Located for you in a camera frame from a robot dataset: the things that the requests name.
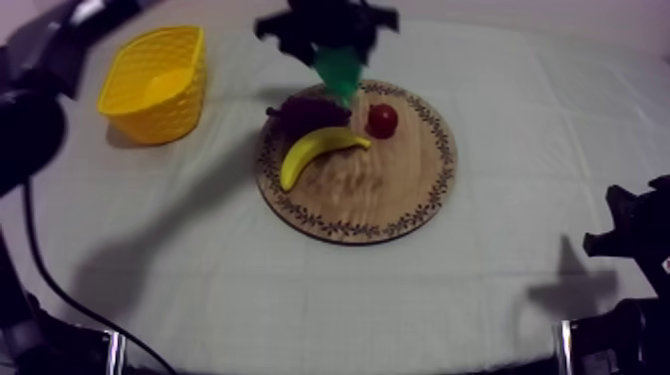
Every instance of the red tomato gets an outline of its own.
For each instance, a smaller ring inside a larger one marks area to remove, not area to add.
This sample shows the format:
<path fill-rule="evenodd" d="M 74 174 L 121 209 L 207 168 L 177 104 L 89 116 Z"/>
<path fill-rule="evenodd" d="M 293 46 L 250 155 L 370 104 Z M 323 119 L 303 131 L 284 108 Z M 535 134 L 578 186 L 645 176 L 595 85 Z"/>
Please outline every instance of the red tomato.
<path fill-rule="evenodd" d="M 370 106 L 368 133 L 375 138 L 391 138 L 398 128 L 398 114 L 387 104 Z"/>

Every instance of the black cable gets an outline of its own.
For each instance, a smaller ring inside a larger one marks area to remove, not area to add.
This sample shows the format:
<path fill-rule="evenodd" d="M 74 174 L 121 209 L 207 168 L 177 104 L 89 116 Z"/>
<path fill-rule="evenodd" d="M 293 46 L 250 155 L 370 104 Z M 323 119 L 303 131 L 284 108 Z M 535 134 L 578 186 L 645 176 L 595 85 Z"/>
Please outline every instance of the black cable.
<path fill-rule="evenodd" d="M 168 362 L 165 361 L 149 345 L 147 345 L 141 339 L 137 338 L 134 334 L 120 327 L 116 323 L 110 321 L 104 316 L 101 316 L 100 314 L 92 311 L 88 307 L 77 302 L 77 300 L 68 295 L 68 293 L 66 293 L 65 290 L 63 290 L 63 288 L 61 288 L 60 285 L 58 285 L 56 280 L 54 280 L 54 278 L 49 273 L 47 266 L 44 264 L 44 260 L 42 259 L 42 254 L 40 251 L 40 246 L 37 240 L 37 229 L 35 228 L 35 217 L 33 209 L 33 192 L 30 181 L 26 181 L 23 184 L 23 208 L 25 211 L 24 216 L 26 220 L 26 230 L 28 231 L 28 241 L 30 242 L 30 252 L 33 255 L 33 260 L 35 261 L 37 270 L 40 272 L 40 275 L 42 276 L 42 278 L 44 278 L 44 281 L 47 283 L 47 285 L 49 285 L 49 287 L 54 291 L 54 293 L 56 293 L 56 295 L 58 295 L 61 299 L 63 299 L 67 304 L 79 310 L 83 314 L 89 316 L 94 320 L 97 320 L 98 322 L 126 336 L 131 342 L 135 343 L 143 350 L 145 350 L 147 353 L 149 353 L 149 355 L 154 357 L 154 359 L 156 359 L 165 368 L 168 374 L 176 375 L 176 371 L 174 371 L 174 369 L 168 364 Z"/>

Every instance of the grape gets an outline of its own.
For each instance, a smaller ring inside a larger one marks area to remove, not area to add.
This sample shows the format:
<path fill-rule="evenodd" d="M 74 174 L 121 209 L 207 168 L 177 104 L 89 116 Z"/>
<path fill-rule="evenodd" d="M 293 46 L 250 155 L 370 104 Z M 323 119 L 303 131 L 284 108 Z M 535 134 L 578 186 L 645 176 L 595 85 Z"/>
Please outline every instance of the grape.
<path fill-rule="evenodd" d="M 268 108 L 267 116 L 279 120 L 279 126 L 290 137 L 300 138 L 326 127 L 347 126 L 351 111 L 325 99 L 291 97 L 279 110 Z"/>

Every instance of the decorative border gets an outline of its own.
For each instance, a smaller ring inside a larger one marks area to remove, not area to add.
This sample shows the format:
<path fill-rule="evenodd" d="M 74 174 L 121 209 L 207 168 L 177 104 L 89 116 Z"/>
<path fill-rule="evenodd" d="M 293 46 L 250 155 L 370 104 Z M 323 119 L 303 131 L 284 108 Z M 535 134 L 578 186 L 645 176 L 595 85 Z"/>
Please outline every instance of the decorative border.
<path fill-rule="evenodd" d="M 435 214 L 435 212 L 437 212 L 437 210 L 440 209 L 440 207 L 442 207 L 442 199 L 447 192 L 449 192 L 450 182 L 455 176 L 454 162 L 456 161 L 456 158 L 450 143 L 449 133 L 446 132 L 443 127 L 443 120 L 435 115 L 434 110 L 427 107 L 421 98 L 408 95 L 407 91 L 401 88 L 376 81 L 365 81 L 359 84 L 359 87 L 366 94 L 374 93 L 396 98 L 405 98 L 410 108 L 417 112 L 423 123 L 431 127 L 431 133 L 435 135 L 435 146 L 440 152 L 440 159 L 443 161 L 444 165 L 435 182 L 432 184 L 430 191 L 428 191 L 426 201 L 417 205 L 414 212 L 406 212 L 396 221 L 389 222 L 384 228 L 381 228 L 379 225 L 354 225 L 351 222 L 342 222 L 341 220 L 337 222 L 328 222 L 323 219 L 322 215 L 315 215 L 310 212 L 307 207 L 294 203 L 291 201 L 290 197 L 284 193 L 279 183 L 279 165 L 274 158 L 275 154 L 278 152 L 275 141 L 278 138 L 279 127 L 276 122 L 271 120 L 268 124 L 266 133 L 263 135 L 257 162 L 260 165 L 260 172 L 269 182 L 268 187 L 272 192 L 274 202 L 278 209 L 288 213 L 301 225 L 318 227 L 319 230 L 328 236 L 333 234 L 342 234 L 344 236 L 365 235 L 371 241 L 379 241 L 390 239 L 416 229 L 424 224 L 433 214 Z M 323 88 L 317 86 L 307 89 L 298 95 L 313 96 L 319 95 L 319 93 L 322 92 Z"/>

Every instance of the banana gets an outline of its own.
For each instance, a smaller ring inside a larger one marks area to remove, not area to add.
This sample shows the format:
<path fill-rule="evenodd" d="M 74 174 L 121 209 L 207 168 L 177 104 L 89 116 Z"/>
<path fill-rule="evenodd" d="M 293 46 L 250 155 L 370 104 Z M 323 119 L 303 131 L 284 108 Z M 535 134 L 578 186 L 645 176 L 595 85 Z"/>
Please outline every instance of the banana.
<path fill-rule="evenodd" d="M 368 149 L 370 145 L 372 143 L 369 140 L 355 136 L 349 128 L 344 127 L 321 128 L 308 133 L 291 147 L 284 158 L 279 174 L 281 188 L 284 191 L 291 190 L 302 170 L 321 154 L 352 146 Z"/>

